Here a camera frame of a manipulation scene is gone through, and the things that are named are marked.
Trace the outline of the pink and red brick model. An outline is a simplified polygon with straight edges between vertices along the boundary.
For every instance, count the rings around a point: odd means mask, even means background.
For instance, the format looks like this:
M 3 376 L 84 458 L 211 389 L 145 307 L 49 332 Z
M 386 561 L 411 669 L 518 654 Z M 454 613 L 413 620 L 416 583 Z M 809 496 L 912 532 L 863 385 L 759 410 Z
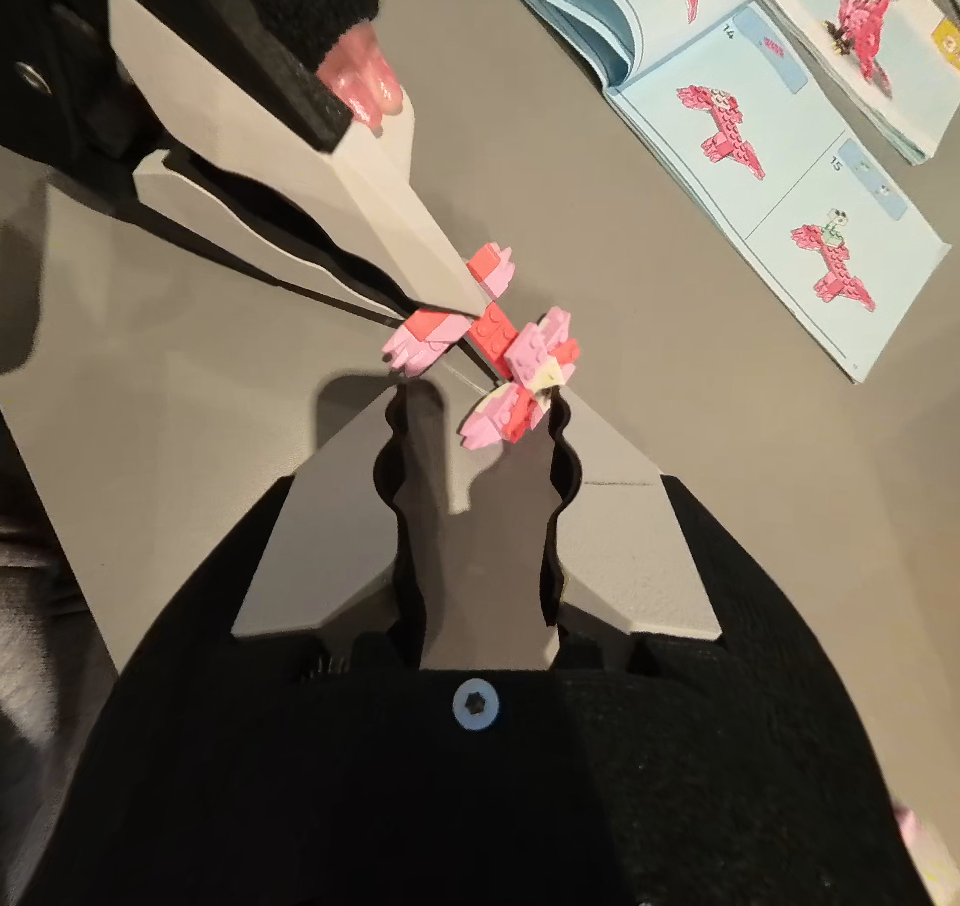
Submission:
M 390 369 L 408 377 L 432 367 L 465 340 L 497 373 L 498 386 L 462 421 L 462 446 L 476 451 L 515 444 L 550 412 L 555 394 L 576 370 L 580 347 L 570 334 L 571 315 L 551 308 L 537 322 L 519 329 L 498 305 L 516 271 L 510 248 L 495 242 L 481 247 L 466 267 L 488 302 L 474 319 L 455 312 L 418 309 L 382 347 Z

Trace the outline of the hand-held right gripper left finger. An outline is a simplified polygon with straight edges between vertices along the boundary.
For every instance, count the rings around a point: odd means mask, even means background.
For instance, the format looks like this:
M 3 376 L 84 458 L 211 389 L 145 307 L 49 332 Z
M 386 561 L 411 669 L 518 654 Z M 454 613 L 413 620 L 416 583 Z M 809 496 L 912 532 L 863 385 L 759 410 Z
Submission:
M 232 627 L 241 640 L 318 630 L 402 569 L 407 389 L 384 390 L 294 473 Z

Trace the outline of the closed booklet with bird cover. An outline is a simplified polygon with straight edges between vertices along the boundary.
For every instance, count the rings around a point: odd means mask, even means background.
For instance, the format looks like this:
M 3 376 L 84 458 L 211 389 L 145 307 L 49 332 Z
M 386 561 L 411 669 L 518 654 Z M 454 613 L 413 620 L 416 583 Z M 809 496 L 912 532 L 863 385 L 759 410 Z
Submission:
M 933 0 L 763 0 L 911 164 L 959 107 L 958 25 Z

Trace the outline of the open light blue instruction booklet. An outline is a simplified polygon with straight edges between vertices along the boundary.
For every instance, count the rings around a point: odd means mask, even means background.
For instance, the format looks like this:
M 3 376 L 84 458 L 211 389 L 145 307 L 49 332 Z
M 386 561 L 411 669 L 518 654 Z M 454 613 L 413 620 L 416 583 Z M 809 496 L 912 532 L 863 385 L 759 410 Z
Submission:
M 863 383 L 950 246 L 831 103 L 808 49 L 763 0 L 523 1 Z

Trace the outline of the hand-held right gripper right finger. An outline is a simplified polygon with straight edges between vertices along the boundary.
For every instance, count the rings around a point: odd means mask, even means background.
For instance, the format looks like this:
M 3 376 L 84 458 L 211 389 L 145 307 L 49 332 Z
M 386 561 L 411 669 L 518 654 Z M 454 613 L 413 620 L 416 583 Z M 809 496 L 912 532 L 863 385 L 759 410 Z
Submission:
M 670 501 L 666 475 L 571 390 L 548 417 L 543 613 L 573 608 L 619 633 L 717 640 L 722 630 Z

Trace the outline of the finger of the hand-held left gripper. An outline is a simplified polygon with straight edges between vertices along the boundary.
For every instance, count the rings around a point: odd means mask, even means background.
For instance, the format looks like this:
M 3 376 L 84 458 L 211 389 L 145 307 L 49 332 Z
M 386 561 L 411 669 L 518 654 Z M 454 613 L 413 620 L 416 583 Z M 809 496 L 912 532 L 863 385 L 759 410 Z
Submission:
M 293 201 L 417 305 L 486 310 L 486 293 L 372 131 L 351 122 L 337 149 L 322 153 L 138 0 L 108 4 L 112 47 L 174 139 Z
M 188 148 L 158 148 L 134 171 L 141 207 L 196 240 L 198 254 L 333 308 L 400 321 L 416 304 L 395 279 L 334 242 L 271 187 L 227 172 Z

